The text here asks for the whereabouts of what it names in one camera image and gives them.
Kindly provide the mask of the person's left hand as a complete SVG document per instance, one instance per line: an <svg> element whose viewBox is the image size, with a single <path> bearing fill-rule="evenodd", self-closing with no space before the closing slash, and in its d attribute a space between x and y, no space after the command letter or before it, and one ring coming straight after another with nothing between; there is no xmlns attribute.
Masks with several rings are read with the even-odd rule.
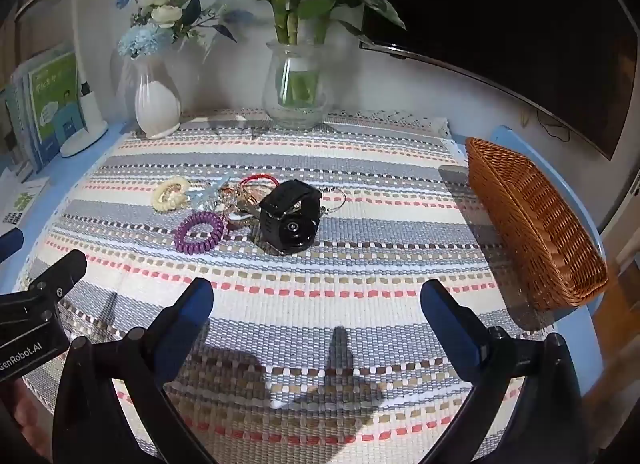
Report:
<svg viewBox="0 0 640 464"><path fill-rule="evenodd" d="M34 395L25 386L24 380L15 380L12 384L10 403L11 413L25 440L39 455L50 460L49 430L42 424Z"/></svg>

